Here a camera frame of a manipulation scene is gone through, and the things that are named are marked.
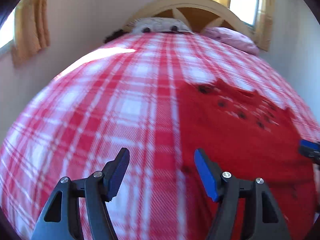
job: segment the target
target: white wall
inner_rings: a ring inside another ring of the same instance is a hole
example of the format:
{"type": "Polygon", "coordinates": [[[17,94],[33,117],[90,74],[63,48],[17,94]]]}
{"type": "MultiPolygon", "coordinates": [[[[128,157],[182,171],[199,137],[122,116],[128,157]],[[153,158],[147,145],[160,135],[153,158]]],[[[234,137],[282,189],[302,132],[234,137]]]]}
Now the white wall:
{"type": "Polygon", "coordinates": [[[320,25],[303,0],[276,0],[271,64],[310,106],[320,122],[320,25]]]}
{"type": "Polygon", "coordinates": [[[48,0],[51,46],[19,68],[10,53],[0,56],[0,143],[36,93],[151,1],[48,0]]]}

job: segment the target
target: red shirt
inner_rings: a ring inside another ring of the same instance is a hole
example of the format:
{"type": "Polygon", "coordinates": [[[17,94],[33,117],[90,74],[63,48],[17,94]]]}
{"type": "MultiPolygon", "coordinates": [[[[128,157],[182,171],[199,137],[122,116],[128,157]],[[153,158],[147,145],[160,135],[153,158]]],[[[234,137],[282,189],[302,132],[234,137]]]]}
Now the red shirt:
{"type": "MultiPolygon", "coordinates": [[[[222,80],[213,85],[185,83],[178,102],[183,170],[187,189],[194,195],[189,198],[199,209],[197,218],[188,217],[188,225],[208,232],[217,210],[194,164],[194,151],[202,148],[223,171],[237,178],[263,178],[278,201],[292,239],[303,239],[313,223],[316,190],[312,162],[298,153],[300,135],[292,124],[291,110],[222,80]]],[[[241,200],[232,239],[239,239],[243,209],[241,200]]],[[[190,239],[201,237],[189,235],[190,239]]]]}

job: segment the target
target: metal screw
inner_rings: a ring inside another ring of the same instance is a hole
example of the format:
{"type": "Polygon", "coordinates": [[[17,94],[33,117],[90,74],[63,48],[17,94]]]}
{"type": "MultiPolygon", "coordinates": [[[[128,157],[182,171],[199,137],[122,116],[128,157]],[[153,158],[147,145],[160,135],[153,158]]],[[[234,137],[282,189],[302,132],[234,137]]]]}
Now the metal screw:
{"type": "Polygon", "coordinates": [[[224,178],[231,178],[231,173],[230,172],[227,172],[227,171],[225,171],[224,173],[222,173],[222,176],[224,177],[224,178]]]}
{"type": "Polygon", "coordinates": [[[258,184],[263,184],[264,183],[264,180],[262,178],[256,178],[256,182],[258,184]]]}
{"type": "Polygon", "coordinates": [[[66,182],[68,182],[68,180],[69,180],[68,177],[63,177],[63,178],[60,179],[60,182],[61,183],[66,183],[66,182]]]}
{"type": "Polygon", "coordinates": [[[96,172],[93,174],[93,176],[94,176],[95,178],[100,178],[100,177],[102,176],[102,172],[101,172],[101,171],[96,171],[96,172]]]}

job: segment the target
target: headboard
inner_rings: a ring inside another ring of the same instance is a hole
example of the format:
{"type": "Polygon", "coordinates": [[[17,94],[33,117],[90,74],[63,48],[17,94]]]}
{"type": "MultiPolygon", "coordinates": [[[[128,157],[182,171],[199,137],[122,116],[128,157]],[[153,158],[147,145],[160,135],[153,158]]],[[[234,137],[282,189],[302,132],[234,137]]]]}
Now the headboard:
{"type": "Polygon", "coordinates": [[[221,26],[248,37],[252,36],[247,25],[233,12],[213,0],[155,0],[131,16],[125,23],[123,30],[130,31],[131,28],[126,26],[129,22],[145,17],[179,19],[197,33],[208,25],[221,26]]]}

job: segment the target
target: bed sheet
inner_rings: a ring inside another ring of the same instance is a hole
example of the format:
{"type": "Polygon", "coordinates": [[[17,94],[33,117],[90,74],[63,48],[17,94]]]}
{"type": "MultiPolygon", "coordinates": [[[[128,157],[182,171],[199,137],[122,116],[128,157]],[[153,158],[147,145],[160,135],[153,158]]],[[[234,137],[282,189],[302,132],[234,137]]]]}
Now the bed sheet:
{"type": "MultiPolygon", "coordinates": [[[[319,140],[310,109],[265,61],[198,34],[127,34],[84,56],[24,109],[0,150],[0,206],[30,239],[63,176],[101,170],[121,147],[131,159],[107,203],[119,239],[185,239],[185,185],[176,89],[218,78],[291,107],[301,136],[319,140]]],[[[90,239],[80,201],[85,239],[90,239]]]]}

